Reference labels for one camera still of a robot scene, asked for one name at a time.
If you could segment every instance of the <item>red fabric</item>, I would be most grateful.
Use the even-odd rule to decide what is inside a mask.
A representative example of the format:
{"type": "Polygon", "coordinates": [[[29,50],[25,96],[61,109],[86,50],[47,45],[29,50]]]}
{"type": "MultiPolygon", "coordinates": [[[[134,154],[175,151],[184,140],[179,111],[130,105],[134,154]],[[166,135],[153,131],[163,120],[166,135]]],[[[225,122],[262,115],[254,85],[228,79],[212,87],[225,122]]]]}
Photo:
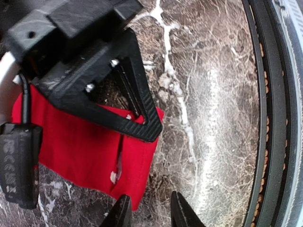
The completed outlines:
{"type": "MultiPolygon", "coordinates": [[[[143,197],[157,147],[154,143],[122,136],[83,119],[55,109],[32,87],[32,122],[44,129],[40,163],[74,184],[96,189],[118,199],[126,194],[137,210],[143,197]],[[118,146],[123,137],[122,175],[114,184],[110,176],[118,170],[118,146]]],[[[134,119],[132,112],[111,107],[110,111],[134,119]]],[[[21,97],[13,109],[13,121],[20,122],[21,97]]],[[[164,113],[158,109],[161,119],[164,113]]],[[[143,117],[136,120],[143,123],[143,117]]]]}

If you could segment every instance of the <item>black cable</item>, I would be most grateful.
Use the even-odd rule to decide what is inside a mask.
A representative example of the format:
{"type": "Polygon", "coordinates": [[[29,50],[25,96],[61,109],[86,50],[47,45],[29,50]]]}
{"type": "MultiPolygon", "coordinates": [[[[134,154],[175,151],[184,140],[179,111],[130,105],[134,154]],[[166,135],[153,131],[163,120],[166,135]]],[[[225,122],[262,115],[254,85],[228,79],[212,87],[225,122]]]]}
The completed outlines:
{"type": "Polygon", "coordinates": [[[22,124],[30,124],[31,123],[31,107],[32,107],[32,97],[30,93],[30,85],[26,77],[20,73],[19,77],[22,81],[22,124]]]}

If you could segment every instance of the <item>bolt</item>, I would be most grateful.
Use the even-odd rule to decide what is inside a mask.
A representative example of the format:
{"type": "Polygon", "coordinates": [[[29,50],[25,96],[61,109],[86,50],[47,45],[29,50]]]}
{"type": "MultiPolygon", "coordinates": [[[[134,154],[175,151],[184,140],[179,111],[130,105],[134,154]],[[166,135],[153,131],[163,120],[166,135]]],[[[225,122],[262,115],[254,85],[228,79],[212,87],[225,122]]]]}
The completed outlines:
{"type": "Polygon", "coordinates": [[[87,91],[87,93],[90,93],[94,88],[95,88],[94,84],[87,84],[85,90],[87,91]]]}
{"type": "Polygon", "coordinates": [[[118,59],[113,59],[110,61],[110,65],[115,68],[118,64],[120,64],[120,61],[118,59]]]}

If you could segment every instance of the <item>marble table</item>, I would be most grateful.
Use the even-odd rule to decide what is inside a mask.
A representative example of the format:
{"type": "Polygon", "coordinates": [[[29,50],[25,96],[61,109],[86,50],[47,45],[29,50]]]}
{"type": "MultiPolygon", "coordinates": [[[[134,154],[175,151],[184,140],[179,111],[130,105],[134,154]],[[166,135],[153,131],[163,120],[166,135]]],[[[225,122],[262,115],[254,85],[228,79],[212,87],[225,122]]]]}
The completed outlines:
{"type": "MultiPolygon", "coordinates": [[[[259,118],[241,0],[141,3],[145,9],[131,27],[154,101],[166,116],[133,226],[169,227],[169,199],[177,190],[206,226],[240,227],[253,183],[259,118]]],[[[8,204],[0,193],[0,227],[98,227],[115,203],[44,166],[40,172],[36,210],[8,204]]]]}

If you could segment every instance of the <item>floor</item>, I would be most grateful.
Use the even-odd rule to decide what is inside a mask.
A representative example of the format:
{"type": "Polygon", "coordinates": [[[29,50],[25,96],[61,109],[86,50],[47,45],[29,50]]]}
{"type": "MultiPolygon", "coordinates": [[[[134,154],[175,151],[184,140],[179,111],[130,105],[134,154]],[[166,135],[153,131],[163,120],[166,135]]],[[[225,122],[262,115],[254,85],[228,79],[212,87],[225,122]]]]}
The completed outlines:
{"type": "MultiPolygon", "coordinates": [[[[207,227],[240,227],[258,145],[258,85],[241,0],[141,0],[134,20],[164,131],[134,227],[169,227],[181,192],[207,227]]],[[[0,227],[97,227],[115,201],[40,168],[39,208],[0,196],[0,227]]]]}

